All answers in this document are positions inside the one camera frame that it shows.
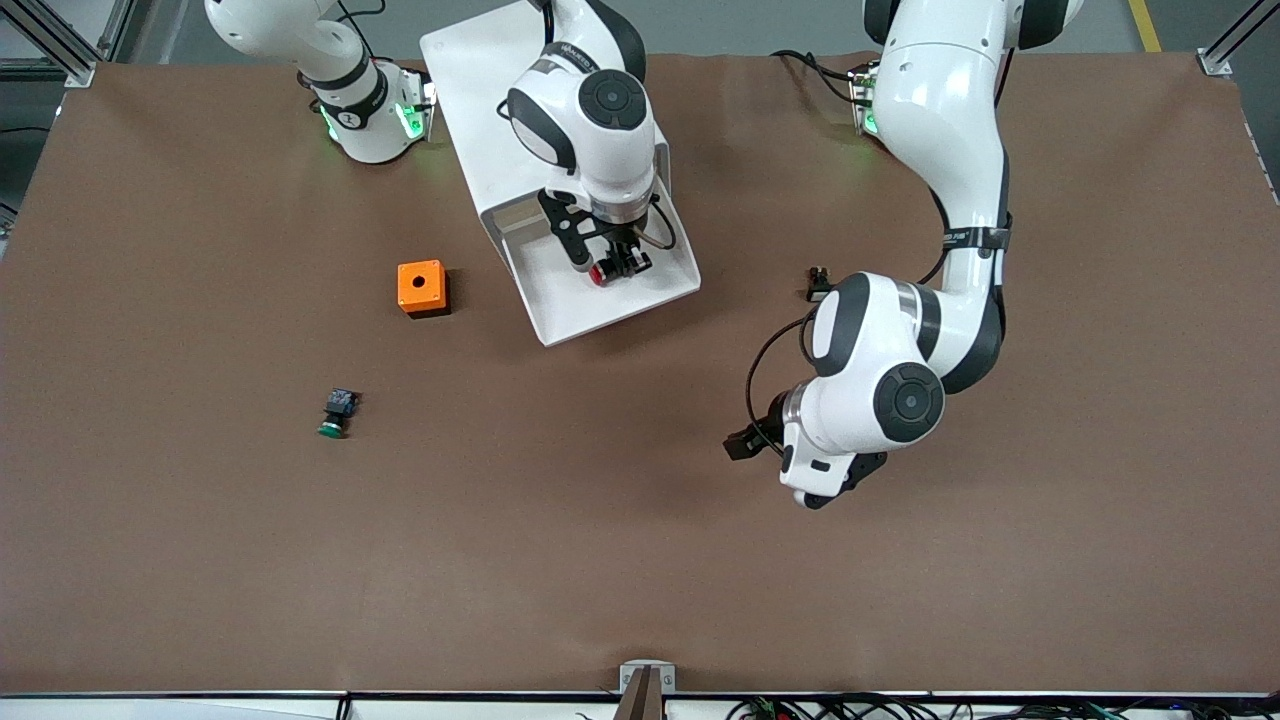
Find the white drawer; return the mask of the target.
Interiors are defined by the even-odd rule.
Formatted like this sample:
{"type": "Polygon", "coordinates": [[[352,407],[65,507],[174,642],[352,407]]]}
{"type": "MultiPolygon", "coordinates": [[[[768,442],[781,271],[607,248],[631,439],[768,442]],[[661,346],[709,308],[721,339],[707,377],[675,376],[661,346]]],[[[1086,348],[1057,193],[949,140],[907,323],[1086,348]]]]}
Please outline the white drawer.
{"type": "Polygon", "coordinates": [[[700,290],[701,274],[669,188],[662,179],[655,188],[658,209],[672,220],[676,245],[663,251],[644,243],[654,266],[607,287],[596,287],[571,266],[534,196],[481,214],[543,345],[563,343],[700,290]]]}

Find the white drawer cabinet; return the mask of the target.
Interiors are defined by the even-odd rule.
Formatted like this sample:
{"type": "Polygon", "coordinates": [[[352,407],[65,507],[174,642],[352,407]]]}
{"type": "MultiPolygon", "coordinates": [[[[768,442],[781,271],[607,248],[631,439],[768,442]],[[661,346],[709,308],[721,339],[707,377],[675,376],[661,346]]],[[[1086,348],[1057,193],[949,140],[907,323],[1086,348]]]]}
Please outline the white drawer cabinet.
{"type": "Polygon", "coordinates": [[[420,46],[481,223],[547,190],[621,224],[671,188],[645,44],[607,0],[517,0],[420,46]]]}

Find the green mushroom push button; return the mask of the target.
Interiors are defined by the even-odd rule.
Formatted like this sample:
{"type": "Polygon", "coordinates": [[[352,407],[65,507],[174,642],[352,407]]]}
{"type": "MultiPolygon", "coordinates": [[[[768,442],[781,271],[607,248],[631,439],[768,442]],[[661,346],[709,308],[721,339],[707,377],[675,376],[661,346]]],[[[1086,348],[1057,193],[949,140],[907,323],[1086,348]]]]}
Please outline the green mushroom push button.
{"type": "Polygon", "coordinates": [[[346,438],[347,425],[358,411],[361,398],[362,395],[357,391],[333,388],[326,397],[325,418],[317,427],[317,433],[332,439],[346,438]]]}

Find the orange box with hole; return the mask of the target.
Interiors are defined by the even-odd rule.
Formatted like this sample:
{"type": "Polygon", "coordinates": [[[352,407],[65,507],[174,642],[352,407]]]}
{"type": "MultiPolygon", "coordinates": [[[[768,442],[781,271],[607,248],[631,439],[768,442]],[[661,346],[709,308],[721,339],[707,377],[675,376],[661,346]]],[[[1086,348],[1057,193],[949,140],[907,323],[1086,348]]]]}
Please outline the orange box with hole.
{"type": "Polygon", "coordinates": [[[411,319],[452,314],[451,278],[436,259],[397,266],[396,297],[401,311],[411,319]]]}

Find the grey metal mount bracket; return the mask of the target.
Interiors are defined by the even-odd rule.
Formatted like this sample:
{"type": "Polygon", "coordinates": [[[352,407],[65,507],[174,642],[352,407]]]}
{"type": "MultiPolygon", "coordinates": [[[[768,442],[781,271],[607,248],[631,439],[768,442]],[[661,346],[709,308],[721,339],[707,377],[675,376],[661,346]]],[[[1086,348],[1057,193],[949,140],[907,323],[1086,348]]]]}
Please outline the grey metal mount bracket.
{"type": "Polygon", "coordinates": [[[621,664],[618,667],[618,693],[627,692],[635,680],[641,682],[644,691],[655,688],[662,696],[677,692],[676,665],[664,660],[634,659],[621,664]]]}

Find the brown tapered post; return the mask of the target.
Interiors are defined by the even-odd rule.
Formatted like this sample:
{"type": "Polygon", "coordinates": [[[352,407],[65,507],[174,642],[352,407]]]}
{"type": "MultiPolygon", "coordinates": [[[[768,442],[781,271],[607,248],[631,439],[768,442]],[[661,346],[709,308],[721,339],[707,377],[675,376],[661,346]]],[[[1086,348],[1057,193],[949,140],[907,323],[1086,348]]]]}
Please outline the brown tapered post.
{"type": "Polygon", "coordinates": [[[664,696],[655,688],[644,691],[641,682],[635,680],[621,694],[612,720],[666,720],[664,696]]]}

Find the aluminium frame post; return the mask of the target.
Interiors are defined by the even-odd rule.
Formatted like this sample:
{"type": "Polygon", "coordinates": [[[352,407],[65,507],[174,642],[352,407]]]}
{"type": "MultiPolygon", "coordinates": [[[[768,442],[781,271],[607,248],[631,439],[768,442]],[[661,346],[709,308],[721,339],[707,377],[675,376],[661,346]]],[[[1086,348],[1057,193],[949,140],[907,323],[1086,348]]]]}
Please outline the aluminium frame post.
{"type": "Polygon", "coordinates": [[[123,55],[140,0],[0,0],[0,79],[90,87],[97,65],[123,55]]]}
{"type": "Polygon", "coordinates": [[[1280,0],[1253,0],[1208,47],[1197,49],[1197,60],[1203,73],[1208,77],[1230,77],[1233,55],[1277,13],[1280,0]]]}

